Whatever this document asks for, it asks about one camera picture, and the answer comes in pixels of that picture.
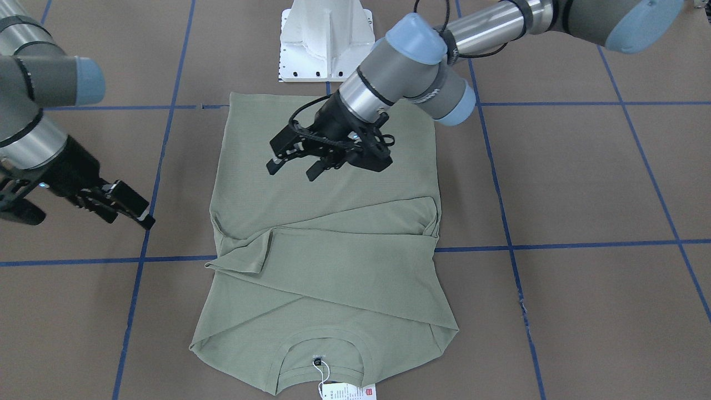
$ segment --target white string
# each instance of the white string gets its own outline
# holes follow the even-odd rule
[[[326,375],[326,378],[324,378],[324,372],[321,371],[321,368],[318,368],[316,366],[316,360],[314,360],[311,365],[314,366],[320,373],[321,373],[321,383],[319,383],[319,396],[321,396],[321,399],[324,398],[324,383],[328,381],[328,378],[331,377],[331,368],[328,366],[328,364],[324,361],[321,360],[321,363],[326,366],[326,370],[328,371],[328,374]]]

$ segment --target price tag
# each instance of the price tag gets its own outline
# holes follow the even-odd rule
[[[325,400],[375,400],[375,385],[357,387],[352,384],[324,384]]]

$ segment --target t-shirt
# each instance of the t-shirt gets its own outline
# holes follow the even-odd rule
[[[442,355],[458,332],[432,256],[440,220],[434,125],[399,102],[383,172],[344,165],[309,182],[316,161],[270,176],[269,141],[314,98],[230,96],[210,217],[215,278],[190,348],[271,394],[331,380],[367,386]],[[313,120],[313,106],[297,117]]]

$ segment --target light blue joint cap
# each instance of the light blue joint cap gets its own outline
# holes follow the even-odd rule
[[[620,20],[605,48],[634,54],[652,46],[676,19],[684,0],[643,0]]]
[[[104,100],[106,82],[101,68],[91,58],[76,57],[77,100],[76,105],[96,104]]]
[[[449,114],[435,121],[447,127],[459,125],[467,118],[469,118],[471,112],[474,111],[475,105],[476,94],[474,93],[474,89],[472,89],[471,86],[469,86],[469,84],[467,83],[466,88],[464,89],[464,95],[461,96],[461,99],[456,104],[456,106],[454,106],[454,109],[452,109]]]
[[[447,54],[447,45],[417,13],[409,13],[386,34],[385,40],[405,57],[436,65]]]

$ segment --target white plastic base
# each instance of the white plastic base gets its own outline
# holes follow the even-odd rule
[[[280,39],[280,81],[343,82],[375,43],[373,13],[359,0],[294,0]]]

